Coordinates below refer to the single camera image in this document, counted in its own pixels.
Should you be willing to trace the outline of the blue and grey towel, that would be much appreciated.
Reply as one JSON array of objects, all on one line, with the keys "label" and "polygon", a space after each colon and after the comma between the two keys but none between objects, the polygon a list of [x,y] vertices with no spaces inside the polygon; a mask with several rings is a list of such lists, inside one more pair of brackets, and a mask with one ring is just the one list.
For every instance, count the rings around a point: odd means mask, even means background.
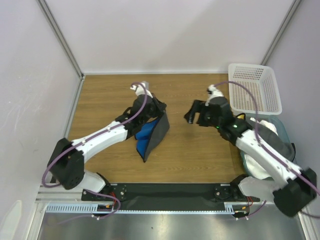
[{"label": "blue and grey towel", "polygon": [[154,150],[165,138],[170,129],[168,116],[164,113],[153,121],[147,122],[141,130],[134,135],[136,143],[136,151],[145,163],[152,150]]}]

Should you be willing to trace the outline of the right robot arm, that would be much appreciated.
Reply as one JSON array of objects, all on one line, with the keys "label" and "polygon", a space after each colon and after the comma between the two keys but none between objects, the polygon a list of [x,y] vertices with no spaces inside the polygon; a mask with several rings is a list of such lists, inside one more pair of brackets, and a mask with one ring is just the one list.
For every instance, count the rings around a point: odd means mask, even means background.
[{"label": "right robot arm", "polygon": [[302,169],[269,145],[258,134],[257,123],[234,116],[225,97],[194,100],[184,118],[192,124],[196,114],[199,126],[216,128],[223,139],[256,160],[272,177],[245,177],[230,188],[234,200],[256,197],[273,202],[284,215],[294,217],[317,197],[317,174],[311,168]]}]

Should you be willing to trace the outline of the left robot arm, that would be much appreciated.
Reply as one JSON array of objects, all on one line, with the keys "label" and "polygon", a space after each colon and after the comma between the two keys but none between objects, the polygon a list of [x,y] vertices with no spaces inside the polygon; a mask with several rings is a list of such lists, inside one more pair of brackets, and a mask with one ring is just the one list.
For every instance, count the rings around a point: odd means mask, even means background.
[{"label": "left robot arm", "polygon": [[99,173],[85,170],[85,163],[108,147],[133,137],[136,151],[143,162],[162,142],[170,129],[167,105],[154,95],[139,96],[123,114],[106,127],[82,138],[60,139],[50,157],[44,177],[48,173],[65,190],[77,186],[89,189],[99,200],[110,195],[108,181]]}]

